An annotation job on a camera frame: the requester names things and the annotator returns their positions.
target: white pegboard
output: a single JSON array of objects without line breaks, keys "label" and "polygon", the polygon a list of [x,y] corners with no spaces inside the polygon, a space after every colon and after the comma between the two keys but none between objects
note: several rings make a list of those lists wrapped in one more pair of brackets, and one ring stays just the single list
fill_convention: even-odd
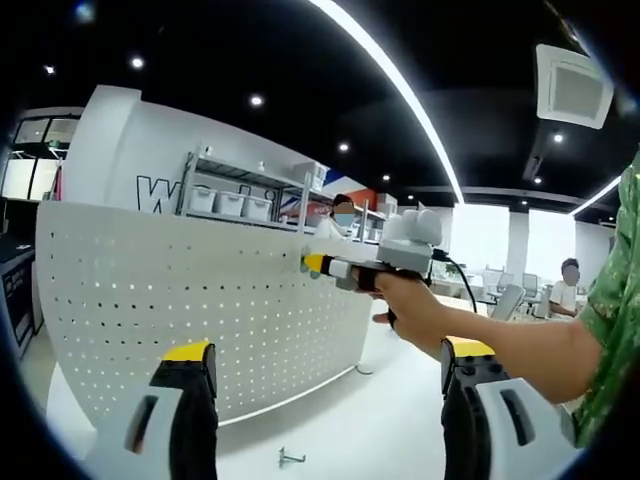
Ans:
[{"label": "white pegboard", "polygon": [[356,364],[368,296],[300,273],[303,246],[375,248],[259,227],[60,202],[38,209],[36,262],[56,356],[94,425],[174,345],[216,345],[229,420]]}]

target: person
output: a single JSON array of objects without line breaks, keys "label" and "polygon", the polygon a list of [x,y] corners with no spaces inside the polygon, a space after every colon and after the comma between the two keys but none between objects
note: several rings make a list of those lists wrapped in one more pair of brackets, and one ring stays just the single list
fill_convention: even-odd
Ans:
[{"label": "person", "polygon": [[576,309],[576,285],[580,280],[580,265],[575,258],[567,258],[560,269],[562,280],[553,286],[549,296],[551,318],[570,321],[578,314]]},{"label": "person", "polygon": [[[441,304],[421,281],[388,273],[376,294],[397,315],[403,339],[437,358],[447,336],[491,347],[511,377],[522,377],[549,402],[584,394],[573,413],[584,446],[603,424],[640,350],[640,152],[622,175],[615,244],[591,287],[587,305],[571,322],[505,323]],[[387,314],[374,317],[388,323]]]},{"label": "person", "polygon": [[353,200],[339,193],[333,199],[331,213],[320,220],[316,228],[316,238],[347,240],[351,237],[351,225],[356,215]]}]

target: led strip light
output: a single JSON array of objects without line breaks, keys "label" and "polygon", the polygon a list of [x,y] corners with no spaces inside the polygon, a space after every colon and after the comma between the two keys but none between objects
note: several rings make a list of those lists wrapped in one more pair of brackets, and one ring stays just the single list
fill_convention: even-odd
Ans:
[{"label": "led strip light", "polygon": [[463,204],[464,198],[462,196],[462,190],[460,189],[460,185],[458,184],[458,179],[456,178],[456,174],[453,171],[453,166],[451,165],[451,161],[449,160],[449,156],[444,149],[444,145],[436,132],[436,129],[433,127],[431,120],[427,116],[427,113],[422,108],[418,97],[413,93],[411,87],[404,79],[400,71],[393,64],[391,59],[387,56],[387,54],[380,48],[380,46],[376,43],[376,41],[371,38],[364,28],[356,22],[351,15],[349,15],[345,10],[343,10],[339,5],[337,5],[332,0],[308,0],[310,3],[318,7],[325,14],[327,14],[331,19],[336,22],[340,27],[342,27],[351,37],[360,44],[362,48],[364,48],[367,53],[371,56],[371,58],[378,64],[378,66],[382,69],[385,75],[391,80],[393,85],[398,89],[402,98],[407,102],[411,111],[422,125],[425,133],[429,137],[433,148],[438,154],[438,158],[440,159],[440,163],[444,167],[445,172],[447,173],[447,177],[449,177],[449,182],[451,182],[451,187],[453,188],[454,193],[458,199],[458,202]]},{"label": "led strip light", "polygon": [[618,177],[614,178],[613,180],[611,180],[611,182],[609,182],[607,184],[607,186],[605,186],[602,190],[600,190],[598,193],[596,193],[593,197],[591,197],[589,200],[584,202],[582,205],[580,205],[575,210],[569,212],[569,215],[571,215],[573,217],[573,216],[577,215],[578,213],[580,213],[581,211],[583,211],[585,208],[587,208],[590,205],[593,205],[594,203],[596,203],[598,200],[600,200],[602,197],[604,197],[607,193],[609,193],[611,190],[616,188],[616,186],[618,186],[618,184],[620,183],[620,179],[621,178],[622,178],[621,176],[618,176]]}]

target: black ceiling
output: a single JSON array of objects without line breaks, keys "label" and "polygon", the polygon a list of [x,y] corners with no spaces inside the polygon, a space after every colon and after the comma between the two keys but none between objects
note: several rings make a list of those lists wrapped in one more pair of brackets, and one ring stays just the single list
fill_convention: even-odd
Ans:
[{"label": "black ceiling", "polygon": [[[543,2],[338,3],[412,86],[463,190],[588,198],[630,163],[640,130],[615,105],[599,131],[536,117],[536,44],[579,49]],[[147,101],[262,135],[405,203],[412,193],[427,205],[453,204],[432,146],[393,85],[307,0],[93,5],[95,21],[86,24],[70,7],[40,12],[45,41],[29,59],[37,81],[26,106],[83,105],[99,83],[140,88]],[[134,54],[145,59],[141,71],[128,64]],[[47,77],[43,63],[57,74]],[[252,93],[264,96],[264,108],[249,107]],[[551,141],[556,132],[565,136],[560,145]],[[352,147],[346,155],[336,148],[342,140]],[[524,175],[532,158],[542,159],[541,185]],[[382,182],[383,174],[391,181]],[[467,201],[525,208],[525,194],[474,191]],[[527,200],[526,208],[575,206],[552,196]],[[602,203],[615,209],[616,195]],[[608,216],[589,209],[582,218]]]}]

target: air conditioning unit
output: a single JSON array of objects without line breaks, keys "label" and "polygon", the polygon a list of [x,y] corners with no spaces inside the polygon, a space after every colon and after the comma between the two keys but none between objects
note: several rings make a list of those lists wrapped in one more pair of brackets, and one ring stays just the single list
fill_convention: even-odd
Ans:
[{"label": "air conditioning unit", "polygon": [[549,45],[536,47],[538,117],[602,128],[613,83],[589,57]]}]

